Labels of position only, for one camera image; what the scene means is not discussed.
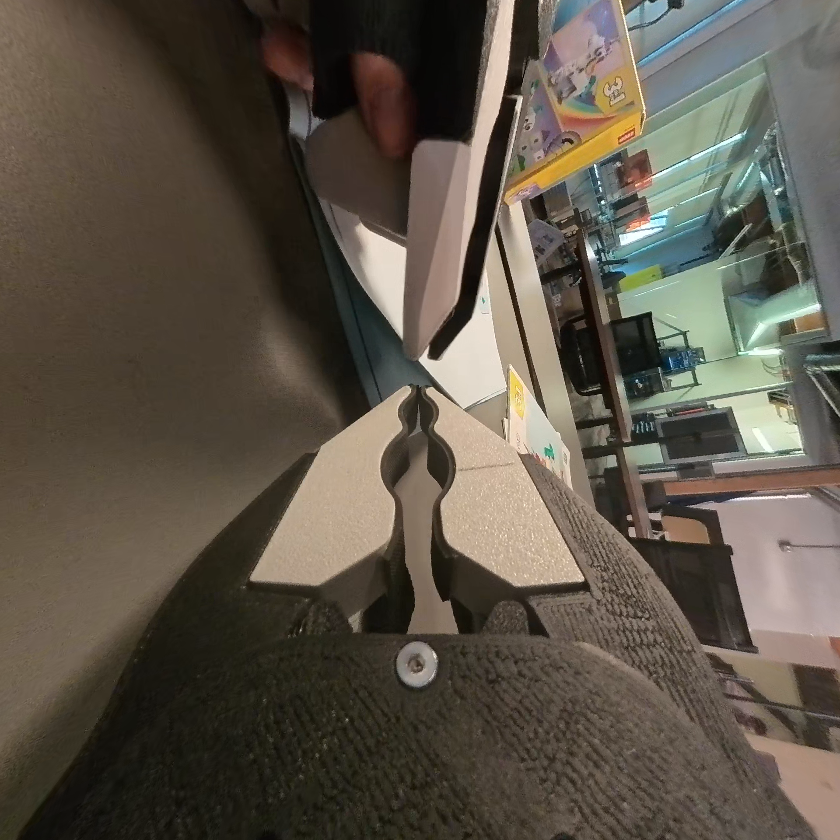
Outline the grey monitor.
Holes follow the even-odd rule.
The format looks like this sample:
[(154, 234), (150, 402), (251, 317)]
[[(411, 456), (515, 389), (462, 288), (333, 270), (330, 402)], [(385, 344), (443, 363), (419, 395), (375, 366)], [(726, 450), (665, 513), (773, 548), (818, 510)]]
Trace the grey monitor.
[(656, 421), (656, 429), (663, 462), (669, 466), (737, 459), (748, 454), (730, 407), (662, 416)]

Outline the yellow lego set box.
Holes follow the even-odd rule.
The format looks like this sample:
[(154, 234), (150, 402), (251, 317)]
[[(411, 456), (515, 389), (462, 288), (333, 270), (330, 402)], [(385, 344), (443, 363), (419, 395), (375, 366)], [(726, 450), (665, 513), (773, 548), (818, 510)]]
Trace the yellow lego set box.
[(552, 2), (526, 65), (506, 204), (546, 192), (637, 139), (645, 105), (623, 4)]

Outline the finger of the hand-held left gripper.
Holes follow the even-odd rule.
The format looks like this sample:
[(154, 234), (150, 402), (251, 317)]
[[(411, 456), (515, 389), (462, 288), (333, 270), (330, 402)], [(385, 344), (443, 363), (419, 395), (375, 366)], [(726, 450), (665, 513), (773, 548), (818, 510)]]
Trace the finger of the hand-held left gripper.
[(519, 92), (527, 64), (527, 2), (489, 2), (489, 98)]
[(426, 139), (413, 153), (408, 196), (402, 345), (437, 361), (472, 319), (497, 225), (520, 117), (520, 96), (488, 99), (471, 141)]

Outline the silver ventilation hood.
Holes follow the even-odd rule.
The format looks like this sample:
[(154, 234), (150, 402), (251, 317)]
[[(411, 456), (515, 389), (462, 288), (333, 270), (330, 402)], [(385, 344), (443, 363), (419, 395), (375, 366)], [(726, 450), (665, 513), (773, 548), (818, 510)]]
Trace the silver ventilation hood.
[(742, 291), (727, 296), (724, 302), (733, 342), (740, 354), (775, 344), (781, 324), (816, 315), (823, 309), (812, 282), (764, 297), (758, 292)]

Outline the dark wooden table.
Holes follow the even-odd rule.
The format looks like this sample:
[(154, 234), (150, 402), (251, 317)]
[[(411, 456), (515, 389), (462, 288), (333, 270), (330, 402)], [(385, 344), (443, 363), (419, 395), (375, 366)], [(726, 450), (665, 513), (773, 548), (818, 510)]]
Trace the dark wooden table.
[(637, 466), (627, 456), (632, 443), (632, 414), (616, 353), (606, 296), (595, 252), (585, 231), (581, 228), (578, 229), (575, 237), (574, 252), (581, 268), (580, 290), (584, 324), (591, 334), (596, 369), (601, 377), (602, 398), (607, 411), (604, 424), (610, 427), (616, 438), (616, 443), (610, 444), (607, 451), (616, 458), (616, 466), (621, 476), (635, 536), (640, 539), (651, 539), (655, 533), (648, 514), (643, 481)]

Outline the person's left hand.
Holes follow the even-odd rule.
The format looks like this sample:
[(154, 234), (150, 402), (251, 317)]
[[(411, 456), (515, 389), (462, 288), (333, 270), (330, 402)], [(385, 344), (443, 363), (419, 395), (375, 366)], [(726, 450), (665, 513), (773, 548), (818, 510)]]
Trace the person's left hand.
[(268, 68), (311, 93), (316, 118), (357, 109), (392, 159), (470, 136), (487, 2), (269, 2), (261, 16)]

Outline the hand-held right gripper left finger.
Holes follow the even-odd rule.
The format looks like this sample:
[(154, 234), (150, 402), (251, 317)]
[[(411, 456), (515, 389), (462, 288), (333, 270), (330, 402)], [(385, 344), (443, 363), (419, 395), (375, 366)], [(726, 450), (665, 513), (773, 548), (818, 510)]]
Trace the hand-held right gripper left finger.
[(396, 485), (410, 466), (418, 388), (405, 386), (315, 454), (249, 582), (406, 623), (413, 609)]

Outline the instruction booklet with yellow mark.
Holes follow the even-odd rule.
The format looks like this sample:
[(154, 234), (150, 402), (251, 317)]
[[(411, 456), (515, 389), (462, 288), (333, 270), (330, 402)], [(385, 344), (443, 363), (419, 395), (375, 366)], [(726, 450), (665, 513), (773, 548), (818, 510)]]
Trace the instruction booklet with yellow mark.
[(520, 455), (534, 457), (572, 488), (570, 451), (536, 397), (511, 365), (507, 368), (507, 383), (507, 442)]

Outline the black crate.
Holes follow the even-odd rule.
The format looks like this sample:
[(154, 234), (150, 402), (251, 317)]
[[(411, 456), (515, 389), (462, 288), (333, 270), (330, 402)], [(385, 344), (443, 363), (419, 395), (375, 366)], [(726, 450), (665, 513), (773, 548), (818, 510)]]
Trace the black crate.
[(641, 374), (662, 364), (651, 311), (611, 321), (616, 357), (623, 376)]

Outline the black mesh chair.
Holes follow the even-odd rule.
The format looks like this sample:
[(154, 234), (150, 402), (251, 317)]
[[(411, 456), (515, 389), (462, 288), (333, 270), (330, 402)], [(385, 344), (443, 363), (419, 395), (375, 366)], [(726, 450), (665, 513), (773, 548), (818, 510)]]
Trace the black mesh chair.
[(671, 543), (672, 594), (707, 646), (755, 654), (732, 565), (733, 550), (711, 509), (665, 505), (661, 522)]

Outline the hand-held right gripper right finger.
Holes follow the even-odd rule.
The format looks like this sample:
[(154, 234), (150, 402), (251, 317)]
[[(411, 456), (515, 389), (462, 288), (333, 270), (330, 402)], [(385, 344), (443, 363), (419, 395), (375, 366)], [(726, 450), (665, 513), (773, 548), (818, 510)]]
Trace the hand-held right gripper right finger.
[(458, 631), (480, 631), (501, 602), (534, 623), (531, 598), (587, 592), (574, 546), (516, 450), (432, 387), (418, 394), (418, 416), (440, 488), (432, 573)]

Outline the white instruction booklet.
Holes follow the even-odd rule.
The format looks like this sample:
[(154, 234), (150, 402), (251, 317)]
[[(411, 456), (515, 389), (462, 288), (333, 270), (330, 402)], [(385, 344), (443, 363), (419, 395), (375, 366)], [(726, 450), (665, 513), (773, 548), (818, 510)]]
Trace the white instruction booklet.
[(403, 385), (432, 385), (467, 413), (504, 433), (508, 369), (496, 326), (507, 288), (497, 237), (489, 243), (474, 314), (440, 360), (403, 352), (405, 248), (363, 226), (357, 216), (311, 195), (318, 236), (364, 389), (372, 405)]

